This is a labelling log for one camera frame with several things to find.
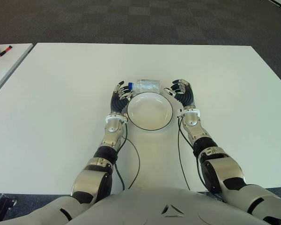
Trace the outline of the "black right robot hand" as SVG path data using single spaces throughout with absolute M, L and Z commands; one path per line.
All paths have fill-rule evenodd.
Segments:
M 196 108 L 194 94 L 188 81 L 184 79 L 174 80 L 170 88 L 164 88 L 163 90 L 180 102 L 185 109 Z

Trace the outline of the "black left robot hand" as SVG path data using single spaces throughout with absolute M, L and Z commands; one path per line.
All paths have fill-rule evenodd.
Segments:
M 111 113 L 122 113 L 133 98 L 133 91 L 128 85 L 124 86 L 124 83 L 120 81 L 114 88 L 110 103 Z

